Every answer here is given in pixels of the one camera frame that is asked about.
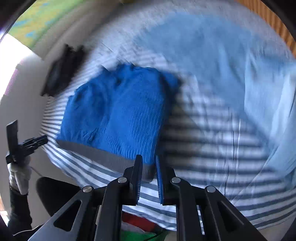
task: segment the green cloth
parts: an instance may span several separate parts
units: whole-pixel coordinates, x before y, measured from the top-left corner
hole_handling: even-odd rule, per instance
[[[17,19],[8,33],[32,49],[51,26],[85,1],[37,0]]]
[[[158,236],[154,237],[156,234],[153,234],[153,233],[138,234],[138,233],[122,230],[120,241],[144,241],[147,239],[149,239],[149,241],[164,241],[167,234],[168,234],[168,231],[166,230],[161,234],[159,234]]]

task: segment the sunlight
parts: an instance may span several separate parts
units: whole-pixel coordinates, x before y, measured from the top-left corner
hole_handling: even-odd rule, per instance
[[[0,42],[0,99],[13,77],[16,66],[33,52],[9,34]]]
[[[0,215],[1,215],[2,219],[3,219],[3,221],[5,222],[5,224],[7,225],[8,221],[9,221],[8,213],[6,211],[0,211]]]

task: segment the metal bolt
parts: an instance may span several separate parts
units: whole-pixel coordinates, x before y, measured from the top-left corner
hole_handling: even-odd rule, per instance
[[[85,186],[82,190],[83,190],[83,192],[91,192],[92,187],[91,186]]]
[[[127,179],[125,177],[118,178],[119,183],[125,183],[126,181],[127,181]]]
[[[215,192],[216,191],[216,188],[214,186],[208,186],[207,187],[207,191],[208,192]]]
[[[181,179],[179,177],[173,177],[172,178],[173,183],[179,183],[180,181],[181,181]]]

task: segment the light blue blanket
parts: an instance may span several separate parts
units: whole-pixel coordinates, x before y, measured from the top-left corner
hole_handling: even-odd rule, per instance
[[[296,62],[250,31],[215,16],[176,14],[136,39],[207,83],[254,125],[266,165],[296,186]]]

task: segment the colorful fabric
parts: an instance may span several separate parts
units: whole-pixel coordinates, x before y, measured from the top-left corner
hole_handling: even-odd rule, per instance
[[[248,123],[195,76],[182,72],[163,55],[129,43],[118,48],[93,50],[65,91],[49,98],[41,134],[48,137],[43,149],[53,164],[82,187],[102,187],[121,176],[84,156],[60,149],[56,138],[69,96],[96,76],[102,66],[112,69],[118,61],[131,62],[175,73],[181,80],[176,103],[160,136],[164,158],[178,177],[200,188],[215,186],[258,229],[295,214],[296,188],[287,190],[286,183],[264,166],[268,154]],[[176,208],[160,204],[156,178],[142,182],[138,205],[123,206],[123,211],[176,230]]]
[[[32,49],[64,15],[87,0],[37,0],[14,23],[10,35]]]
[[[121,231],[120,240],[121,241],[145,241],[145,240],[163,241],[167,236],[167,234],[168,234],[168,231],[165,231],[159,235],[156,235],[153,233],[138,234],[138,233],[129,232],[129,231]]]

